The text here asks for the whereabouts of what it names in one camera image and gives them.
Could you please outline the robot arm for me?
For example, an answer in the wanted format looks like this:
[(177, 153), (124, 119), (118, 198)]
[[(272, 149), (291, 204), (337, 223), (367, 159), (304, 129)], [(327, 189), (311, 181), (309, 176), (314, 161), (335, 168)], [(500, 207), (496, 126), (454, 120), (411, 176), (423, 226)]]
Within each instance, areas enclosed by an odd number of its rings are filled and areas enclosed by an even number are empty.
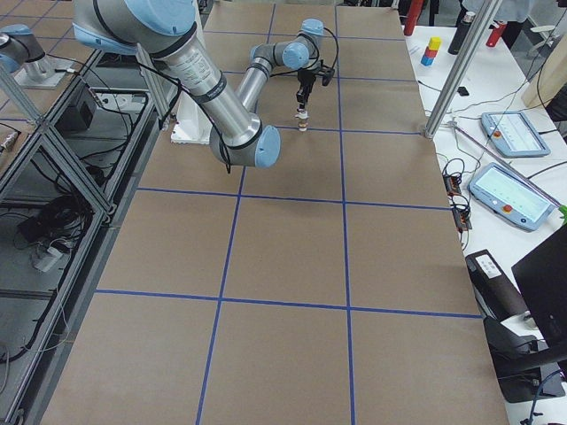
[(45, 51), (32, 30), (24, 24), (1, 28), (1, 66), (8, 73), (18, 71), (45, 57)]
[(318, 19), (306, 19), (289, 42), (261, 44), (237, 89), (208, 56), (198, 39), (197, 11), (191, 1), (76, 1), (75, 38), (93, 49), (134, 55), (144, 48), (164, 62), (178, 87), (212, 121), (209, 145), (216, 158), (232, 166), (271, 167), (278, 160), (281, 136), (266, 126), (252, 107), (274, 68), (285, 66), (315, 74), (324, 31)]

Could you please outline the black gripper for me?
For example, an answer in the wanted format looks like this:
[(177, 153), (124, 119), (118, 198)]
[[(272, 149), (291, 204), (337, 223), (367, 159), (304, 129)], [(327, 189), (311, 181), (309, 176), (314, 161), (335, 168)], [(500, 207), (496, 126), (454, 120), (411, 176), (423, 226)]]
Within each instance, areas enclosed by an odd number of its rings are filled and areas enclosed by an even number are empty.
[(311, 70), (298, 70), (297, 78), (299, 82), (299, 90), (296, 93), (296, 100), (298, 102), (297, 111), (305, 111), (308, 104), (308, 99), (315, 84), (317, 75), (316, 72)]

